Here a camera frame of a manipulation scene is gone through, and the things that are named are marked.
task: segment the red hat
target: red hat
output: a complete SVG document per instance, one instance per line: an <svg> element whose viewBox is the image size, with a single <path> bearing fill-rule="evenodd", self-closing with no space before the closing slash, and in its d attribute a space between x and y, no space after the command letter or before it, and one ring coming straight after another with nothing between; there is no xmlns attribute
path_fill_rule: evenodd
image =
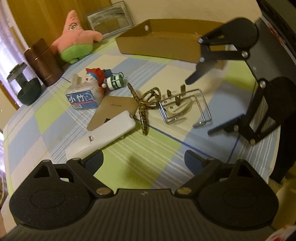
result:
<svg viewBox="0 0 296 241"><path fill-rule="evenodd" d="M105 73L100 68L86 69L86 73L92 73L92 75L98 80L99 86L101 86L105 80Z"/></svg>

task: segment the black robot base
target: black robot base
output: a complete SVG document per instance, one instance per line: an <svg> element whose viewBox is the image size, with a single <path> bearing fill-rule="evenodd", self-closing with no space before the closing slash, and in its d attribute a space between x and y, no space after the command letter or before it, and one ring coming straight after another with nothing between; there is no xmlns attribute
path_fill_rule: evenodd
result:
<svg viewBox="0 0 296 241"><path fill-rule="evenodd" d="M66 164L43 160L12 195L18 225L3 240L262 241L274 232L277 197L247 161L224 164L192 151L185 158L202 169L174 194L114 194L93 176L104 161L100 150Z"/></svg>

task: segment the green and white striped toy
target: green and white striped toy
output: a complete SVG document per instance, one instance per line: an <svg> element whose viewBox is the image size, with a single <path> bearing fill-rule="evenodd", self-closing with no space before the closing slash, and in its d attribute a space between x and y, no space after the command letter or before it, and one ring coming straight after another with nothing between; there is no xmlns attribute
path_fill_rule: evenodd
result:
<svg viewBox="0 0 296 241"><path fill-rule="evenodd" d="M124 86L124 80L120 74L117 74L117 75L108 77L106 79L106 84L110 90L117 90Z"/></svg>

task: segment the wooden door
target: wooden door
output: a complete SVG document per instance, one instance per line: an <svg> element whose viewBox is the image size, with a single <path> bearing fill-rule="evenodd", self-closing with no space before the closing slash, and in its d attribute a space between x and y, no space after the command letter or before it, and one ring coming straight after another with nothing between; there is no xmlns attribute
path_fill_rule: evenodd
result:
<svg viewBox="0 0 296 241"><path fill-rule="evenodd" d="M17 104L13 101L13 98L9 95L3 84L0 83L0 130L3 131L17 109Z"/></svg>
<svg viewBox="0 0 296 241"><path fill-rule="evenodd" d="M7 0L12 15L27 44L40 38L50 46L62 34L66 16L76 10L82 27L88 29L85 14L110 5L110 0Z"/></svg>

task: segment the cardboard tray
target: cardboard tray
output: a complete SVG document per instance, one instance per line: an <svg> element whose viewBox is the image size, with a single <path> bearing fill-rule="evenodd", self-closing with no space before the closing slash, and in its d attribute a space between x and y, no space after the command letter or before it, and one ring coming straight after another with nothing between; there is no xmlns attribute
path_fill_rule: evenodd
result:
<svg viewBox="0 0 296 241"><path fill-rule="evenodd" d="M124 54L197 63L200 59L198 38L222 24L196 19L148 19L118 36L116 42ZM224 46L214 46L211 50L224 50Z"/></svg>

